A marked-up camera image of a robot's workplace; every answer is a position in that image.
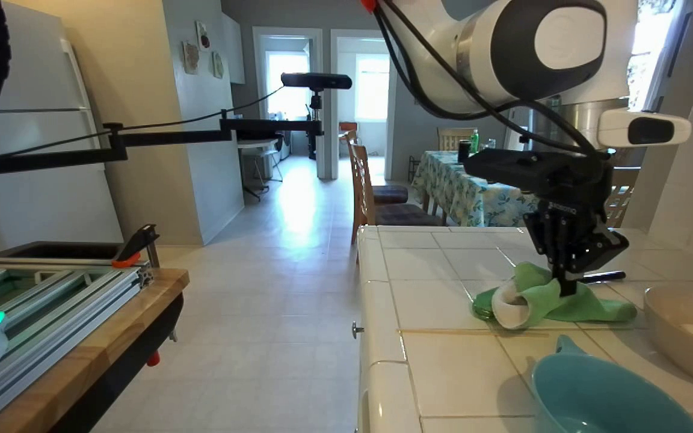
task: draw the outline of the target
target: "white tile countertop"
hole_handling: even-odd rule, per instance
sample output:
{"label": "white tile countertop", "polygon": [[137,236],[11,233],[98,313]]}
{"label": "white tile countertop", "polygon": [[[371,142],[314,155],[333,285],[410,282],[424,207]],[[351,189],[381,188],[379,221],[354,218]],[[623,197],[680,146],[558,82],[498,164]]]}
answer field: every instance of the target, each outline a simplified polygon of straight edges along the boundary
{"label": "white tile countertop", "polygon": [[[628,278],[597,283],[598,297],[639,308],[650,285],[693,285],[693,255],[623,233],[629,247],[603,270],[626,270]],[[650,344],[639,313],[626,325],[543,319],[525,332],[473,316],[470,297],[510,282],[515,262],[546,267],[521,227],[371,225],[359,233],[362,430],[532,430],[528,373],[554,354],[558,333],[647,377],[693,416],[693,377]]]}

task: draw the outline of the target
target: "white refrigerator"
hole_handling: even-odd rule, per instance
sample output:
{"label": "white refrigerator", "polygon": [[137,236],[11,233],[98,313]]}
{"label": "white refrigerator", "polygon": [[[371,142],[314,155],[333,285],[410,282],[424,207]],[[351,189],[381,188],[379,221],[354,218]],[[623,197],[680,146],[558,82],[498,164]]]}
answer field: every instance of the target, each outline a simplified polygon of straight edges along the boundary
{"label": "white refrigerator", "polygon": [[[4,11],[11,59],[0,95],[0,153],[93,131],[95,119],[59,18],[18,5],[4,5]],[[106,169],[93,164],[1,172],[0,249],[28,239],[120,242]]]}

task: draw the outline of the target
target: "hallway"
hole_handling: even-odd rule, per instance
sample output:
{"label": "hallway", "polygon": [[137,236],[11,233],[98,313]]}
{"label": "hallway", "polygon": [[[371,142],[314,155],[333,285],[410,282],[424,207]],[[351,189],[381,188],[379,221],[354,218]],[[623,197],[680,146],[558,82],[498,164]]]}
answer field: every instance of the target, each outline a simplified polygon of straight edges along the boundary
{"label": "hallway", "polygon": [[285,158],[282,176],[212,246],[159,246],[164,267],[189,271],[177,344],[160,345],[160,363],[95,430],[354,430],[349,160],[333,182],[319,182],[303,155]]}

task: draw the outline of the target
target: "kitchen counter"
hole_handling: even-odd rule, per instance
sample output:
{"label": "kitchen counter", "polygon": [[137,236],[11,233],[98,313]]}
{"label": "kitchen counter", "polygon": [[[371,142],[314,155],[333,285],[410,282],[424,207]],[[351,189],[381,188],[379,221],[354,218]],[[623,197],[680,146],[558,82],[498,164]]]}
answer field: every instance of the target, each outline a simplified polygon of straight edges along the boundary
{"label": "kitchen counter", "polygon": [[152,339],[152,330],[164,315],[177,315],[179,290],[187,285],[187,271],[153,270],[153,278],[78,345],[59,359],[42,377],[25,387],[10,405],[0,410],[0,430],[77,430],[72,426],[92,426],[98,405],[108,405],[108,384],[122,387],[120,377],[130,369],[130,350],[141,339]]}
{"label": "kitchen counter", "polygon": [[[658,283],[693,288],[693,258],[637,230],[606,270],[628,278],[597,283],[598,297],[641,306]],[[567,333],[586,354],[612,360],[673,396],[693,416],[693,377],[647,339],[637,313],[623,325],[550,321],[503,332],[469,309],[479,290],[510,282],[515,262],[546,260],[521,227],[403,227],[359,233],[360,430],[461,433],[532,430],[532,365]]]}

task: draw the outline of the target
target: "patterned cushion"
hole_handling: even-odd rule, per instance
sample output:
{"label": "patterned cushion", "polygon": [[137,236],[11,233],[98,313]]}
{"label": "patterned cushion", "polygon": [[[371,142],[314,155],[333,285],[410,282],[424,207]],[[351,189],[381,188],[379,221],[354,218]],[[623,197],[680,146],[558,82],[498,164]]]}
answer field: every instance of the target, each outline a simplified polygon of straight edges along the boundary
{"label": "patterned cushion", "polygon": [[408,188],[406,185],[372,185],[372,201],[406,201]]}
{"label": "patterned cushion", "polygon": [[442,225],[440,218],[415,203],[378,203],[374,218],[381,225]]}

